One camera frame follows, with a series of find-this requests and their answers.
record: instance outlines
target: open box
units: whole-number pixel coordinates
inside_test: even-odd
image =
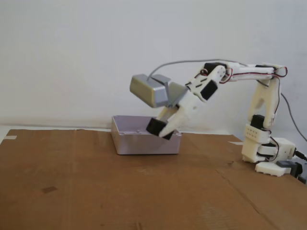
[[[178,154],[181,133],[174,131],[170,140],[146,131],[150,116],[113,116],[111,133],[119,155]]]

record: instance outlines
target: cardboard sheet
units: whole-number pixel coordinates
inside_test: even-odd
[[[184,134],[178,155],[119,156],[110,133],[11,130],[0,230],[305,230],[307,188],[241,160],[229,135]]]

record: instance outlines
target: white 3d-printed robotic arm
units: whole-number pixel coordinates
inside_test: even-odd
[[[152,118],[147,131],[170,139],[172,132],[189,121],[217,91],[221,84],[240,80],[257,80],[248,114],[243,144],[243,160],[253,162],[256,171],[281,176],[291,173],[294,166],[287,165],[295,152],[295,145],[284,138],[272,138],[271,131],[280,100],[280,78],[287,75],[284,66],[242,65],[229,61],[206,62],[185,87],[169,83],[162,75],[136,75],[132,77],[130,91],[151,107],[165,106],[160,115]],[[265,104],[265,116],[257,111]]]

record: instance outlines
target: silver object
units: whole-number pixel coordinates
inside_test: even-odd
[[[130,84],[130,92],[152,108],[166,106],[168,103],[167,77],[159,81],[145,74],[134,75]]]
[[[149,116],[113,116],[111,134],[119,155],[178,154],[181,133],[174,131],[170,140],[146,131]]]
[[[175,107],[188,89],[174,82],[169,84],[169,82],[168,77],[160,74],[150,78],[145,74],[134,75],[130,84],[130,92],[152,108]]]

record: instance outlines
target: red wire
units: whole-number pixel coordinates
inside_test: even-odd
[[[279,74],[276,74],[275,72],[278,70],[278,69],[282,69],[284,68],[286,70],[286,73],[284,75],[279,75]],[[254,74],[254,75],[272,75],[272,76],[275,76],[275,77],[279,77],[279,78],[284,78],[285,76],[287,76],[288,74],[288,68],[286,66],[284,67],[280,67],[275,70],[274,73],[257,73],[257,72],[248,72],[248,73],[235,73],[233,76],[241,76],[241,75],[248,75],[248,74]]]
[[[226,74],[226,76],[229,76],[229,77],[227,78],[226,81],[220,81],[221,84],[227,83],[231,79],[231,77],[233,76],[234,70],[232,68],[228,68],[228,69],[231,69],[231,74],[230,75]]]
[[[207,71],[207,69],[202,69],[202,70],[200,71],[200,74],[201,74],[202,76],[207,77],[207,76],[208,76],[208,71]]]

